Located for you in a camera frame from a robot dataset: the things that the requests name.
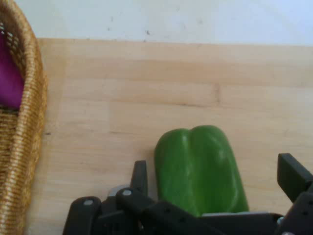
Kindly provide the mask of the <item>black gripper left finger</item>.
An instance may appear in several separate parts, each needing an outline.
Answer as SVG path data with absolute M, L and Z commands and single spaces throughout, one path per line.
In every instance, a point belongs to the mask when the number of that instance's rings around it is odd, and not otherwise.
M 65 235 L 201 235 L 203 225 L 191 215 L 147 195 L 147 167 L 136 161 L 129 187 L 105 201 L 75 200 L 63 230 Z

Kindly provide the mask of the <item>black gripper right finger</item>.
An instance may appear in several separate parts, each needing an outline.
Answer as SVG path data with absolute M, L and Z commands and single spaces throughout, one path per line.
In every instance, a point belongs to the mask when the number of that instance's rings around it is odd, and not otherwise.
M 292 202 L 279 223 L 277 235 L 313 233 L 313 174 L 290 153 L 278 155 L 277 182 Z

